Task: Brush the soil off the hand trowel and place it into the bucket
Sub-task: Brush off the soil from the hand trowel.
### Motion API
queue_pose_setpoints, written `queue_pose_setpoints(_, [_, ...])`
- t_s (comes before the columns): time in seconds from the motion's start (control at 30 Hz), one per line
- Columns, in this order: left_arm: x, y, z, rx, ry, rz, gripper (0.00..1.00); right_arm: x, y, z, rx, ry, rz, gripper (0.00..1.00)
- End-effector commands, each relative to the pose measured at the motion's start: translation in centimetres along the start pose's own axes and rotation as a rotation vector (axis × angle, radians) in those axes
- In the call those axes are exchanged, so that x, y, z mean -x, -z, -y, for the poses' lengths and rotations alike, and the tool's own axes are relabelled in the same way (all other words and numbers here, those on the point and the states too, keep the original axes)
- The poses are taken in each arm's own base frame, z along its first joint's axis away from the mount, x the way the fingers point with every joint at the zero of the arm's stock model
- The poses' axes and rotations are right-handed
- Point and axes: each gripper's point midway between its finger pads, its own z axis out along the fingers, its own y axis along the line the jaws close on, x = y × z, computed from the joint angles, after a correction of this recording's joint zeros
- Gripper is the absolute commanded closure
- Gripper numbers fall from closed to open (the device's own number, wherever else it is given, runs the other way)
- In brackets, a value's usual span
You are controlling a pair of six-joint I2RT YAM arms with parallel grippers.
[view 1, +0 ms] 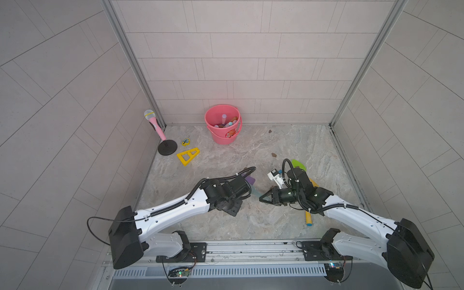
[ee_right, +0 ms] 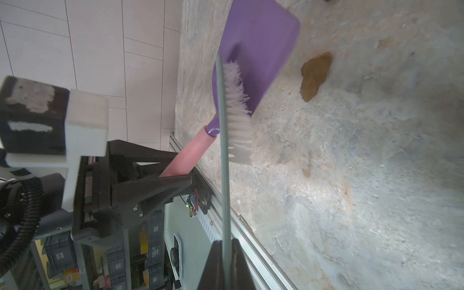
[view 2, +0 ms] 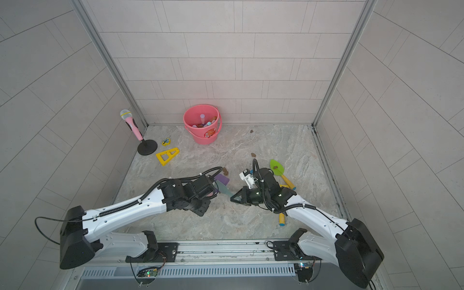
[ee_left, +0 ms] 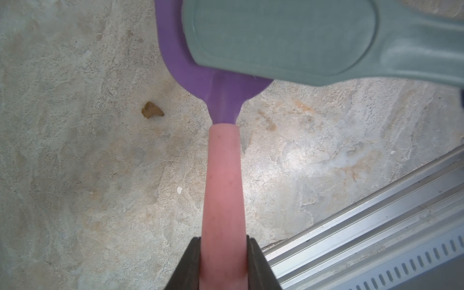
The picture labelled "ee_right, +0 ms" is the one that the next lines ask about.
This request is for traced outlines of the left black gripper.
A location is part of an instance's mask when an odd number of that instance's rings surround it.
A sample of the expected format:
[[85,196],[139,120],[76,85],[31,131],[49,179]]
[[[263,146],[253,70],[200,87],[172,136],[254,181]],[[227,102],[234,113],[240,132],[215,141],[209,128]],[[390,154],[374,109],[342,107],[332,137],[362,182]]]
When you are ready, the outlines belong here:
[[212,189],[198,169],[162,177],[176,157],[122,140],[109,141],[106,155],[90,163],[80,159],[71,235],[73,239],[115,239],[175,197],[198,193],[199,211],[210,208]]

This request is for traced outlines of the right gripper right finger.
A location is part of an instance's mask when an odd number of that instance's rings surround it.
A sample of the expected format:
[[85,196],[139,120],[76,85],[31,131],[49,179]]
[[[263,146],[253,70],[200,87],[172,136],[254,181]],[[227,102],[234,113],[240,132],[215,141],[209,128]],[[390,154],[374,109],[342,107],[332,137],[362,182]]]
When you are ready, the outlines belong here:
[[238,239],[232,239],[232,289],[256,290],[253,277]]

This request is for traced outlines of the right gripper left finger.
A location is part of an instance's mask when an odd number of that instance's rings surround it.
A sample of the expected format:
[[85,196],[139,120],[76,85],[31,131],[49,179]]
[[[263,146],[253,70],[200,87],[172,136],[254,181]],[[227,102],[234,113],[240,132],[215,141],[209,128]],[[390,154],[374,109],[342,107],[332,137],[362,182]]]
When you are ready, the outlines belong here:
[[212,243],[197,290],[223,290],[222,241]]

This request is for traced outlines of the purple square shovel pink handle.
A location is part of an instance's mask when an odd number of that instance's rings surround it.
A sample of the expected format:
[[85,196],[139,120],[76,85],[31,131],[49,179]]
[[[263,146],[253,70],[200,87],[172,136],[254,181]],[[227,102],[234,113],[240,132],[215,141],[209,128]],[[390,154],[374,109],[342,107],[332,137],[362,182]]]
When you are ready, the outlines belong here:
[[298,19],[275,1],[232,2],[212,75],[216,114],[162,177],[188,174],[217,136],[227,141],[230,161],[250,163],[251,116],[288,60],[299,31]]

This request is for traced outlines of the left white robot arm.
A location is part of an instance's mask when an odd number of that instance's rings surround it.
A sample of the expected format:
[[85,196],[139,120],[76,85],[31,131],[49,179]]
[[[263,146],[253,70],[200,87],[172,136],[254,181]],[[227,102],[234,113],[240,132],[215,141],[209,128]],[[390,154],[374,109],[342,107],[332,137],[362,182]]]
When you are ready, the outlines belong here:
[[79,160],[72,211],[67,211],[61,206],[65,198],[61,174],[40,176],[13,167],[2,150],[1,169],[12,174],[12,180],[1,184],[1,273],[11,269],[34,240],[62,232],[94,248],[121,246],[124,230],[160,217],[175,197],[204,189],[196,170],[162,175],[174,158],[173,152],[109,141],[104,157]]

